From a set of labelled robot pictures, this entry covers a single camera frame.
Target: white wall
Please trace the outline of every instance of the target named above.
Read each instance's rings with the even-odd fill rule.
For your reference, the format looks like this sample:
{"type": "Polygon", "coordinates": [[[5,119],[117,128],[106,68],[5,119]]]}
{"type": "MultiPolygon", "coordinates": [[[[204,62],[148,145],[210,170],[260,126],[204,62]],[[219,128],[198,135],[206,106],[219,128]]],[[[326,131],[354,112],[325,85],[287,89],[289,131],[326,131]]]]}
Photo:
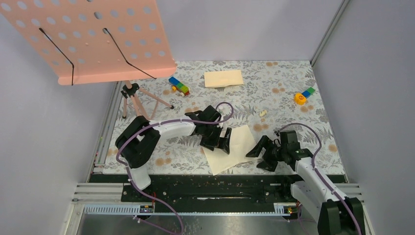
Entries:
{"type": "Polygon", "coordinates": [[[352,1],[315,66],[377,235],[413,234],[415,1],[352,1]]]}
{"type": "Polygon", "coordinates": [[[0,234],[57,235],[113,84],[60,86],[0,15],[0,234]]]}
{"type": "Polygon", "coordinates": [[[311,59],[342,0],[157,0],[176,60],[311,59]]]}

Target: gray floor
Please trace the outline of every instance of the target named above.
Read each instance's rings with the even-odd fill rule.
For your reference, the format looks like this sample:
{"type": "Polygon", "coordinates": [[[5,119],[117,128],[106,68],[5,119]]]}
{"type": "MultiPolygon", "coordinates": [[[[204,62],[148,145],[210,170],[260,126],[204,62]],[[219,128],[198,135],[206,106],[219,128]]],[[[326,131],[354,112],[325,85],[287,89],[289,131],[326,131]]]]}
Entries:
{"type": "MultiPolygon", "coordinates": [[[[179,230],[174,216],[152,216],[148,219],[166,229],[179,230]]],[[[298,222],[284,222],[276,216],[184,216],[185,235],[302,235],[298,222]]],[[[303,222],[310,235],[317,235],[317,225],[303,222]]],[[[138,224],[132,216],[84,216],[78,235],[166,235],[158,229],[138,224]]]]}

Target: floral tablecloth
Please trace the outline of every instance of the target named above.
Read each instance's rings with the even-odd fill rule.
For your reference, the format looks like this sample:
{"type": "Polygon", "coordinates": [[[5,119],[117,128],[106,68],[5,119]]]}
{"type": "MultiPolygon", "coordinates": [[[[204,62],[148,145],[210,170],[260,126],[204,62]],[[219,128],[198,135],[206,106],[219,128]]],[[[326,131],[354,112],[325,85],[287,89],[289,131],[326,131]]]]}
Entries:
{"type": "MultiPolygon", "coordinates": [[[[235,112],[224,127],[249,125],[258,141],[261,136],[275,138],[274,130],[291,122],[301,122],[317,131],[323,147],[317,155],[316,163],[327,174],[344,174],[337,146],[324,110],[313,71],[308,61],[192,61],[177,62],[174,76],[189,87],[190,95],[181,97],[171,89],[165,78],[157,80],[139,80],[144,89],[158,95],[174,105],[170,110],[159,104],[154,120],[177,118],[189,111],[203,110],[206,106],[216,106],[221,101],[230,102],[235,112]],[[204,72],[242,70],[244,85],[225,88],[205,88],[204,72]],[[302,93],[309,87],[316,92],[308,98],[305,105],[293,101],[295,93],[302,93]]],[[[147,113],[151,116],[156,101],[138,93],[147,113]]],[[[224,108],[225,116],[230,109],[224,108]]],[[[115,140],[136,117],[131,106],[128,107],[127,119],[122,119],[122,105],[115,123],[110,148],[105,162],[104,174],[124,174],[124,167],[116,162],[117,148],[115,140]]],[[[310,131],[301,126],[294,126],[303,148],[314,152],[318,145],[310,131]]],[[[199,146],[200,137],[176,137],[160,141],[147,163],[149,174],[211,174],[206,157],[199,146]]],[[[256,168],[258,161],[238,164],[222,174],[289,174],[285,164],[279,164],[276,172],[267,172],[256,168]]]]}

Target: tripod stand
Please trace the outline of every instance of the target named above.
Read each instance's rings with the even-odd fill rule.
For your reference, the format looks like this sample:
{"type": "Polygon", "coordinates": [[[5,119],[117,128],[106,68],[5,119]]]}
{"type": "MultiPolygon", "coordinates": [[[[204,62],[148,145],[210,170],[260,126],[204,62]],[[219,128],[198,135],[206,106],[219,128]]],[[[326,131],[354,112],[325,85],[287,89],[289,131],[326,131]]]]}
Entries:
{"type": "Polygon", "coordinates": [[[136,115],[141,116],[141,113],[142,113],[142,115],[147,120],[149,120],[149,117],[148,117],[148,115],[147,115],[140,99],[136,95],[137,91],[143,92],[144,94],[148,95],[149,97],[157,100],[157,102],[160,102],[160,103],[166,105],[170,109],[174,109],[173,105],[167,103],[166,101],[160,99],[159,97],[155,96],[154,94],[151,94],[147,90],[141,88],[137,83],[131,84],[130,81],[124,81],[124,83],[125,83],[125,85],[122,87],[123,90],[121,91],[122,96],[124,96],[124,106],[123,106],[123,110],[122,110],[122,118],[124,118],[124,119],[127,118],[127,99],[130,98],[132,103],[133,103],[134,110],[136,111],[136,115]]]}

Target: beige cloth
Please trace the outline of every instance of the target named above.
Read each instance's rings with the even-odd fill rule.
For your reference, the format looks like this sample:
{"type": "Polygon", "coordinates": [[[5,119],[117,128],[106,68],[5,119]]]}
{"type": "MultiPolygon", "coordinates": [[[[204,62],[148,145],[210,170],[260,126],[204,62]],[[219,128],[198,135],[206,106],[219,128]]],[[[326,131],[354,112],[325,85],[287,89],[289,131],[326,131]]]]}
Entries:
{"type": "Polygon", "coordinates": [[[230,141],[230,154],[226,154],[221,149],[210,151],[203,148],[207,162],[209,162],[210,169],[213,175],[217,175],[232,166],[254,161],[256,158],[247,158],[245,155],[255,147],[256,143],[251,131],[247,125],[232,129],[230,141]]]}
{"type": "Polygon", "coordinates": [[[205,87],[227,87],[230,85],[242,85],[241,70],[205,72],[205,87]]]}

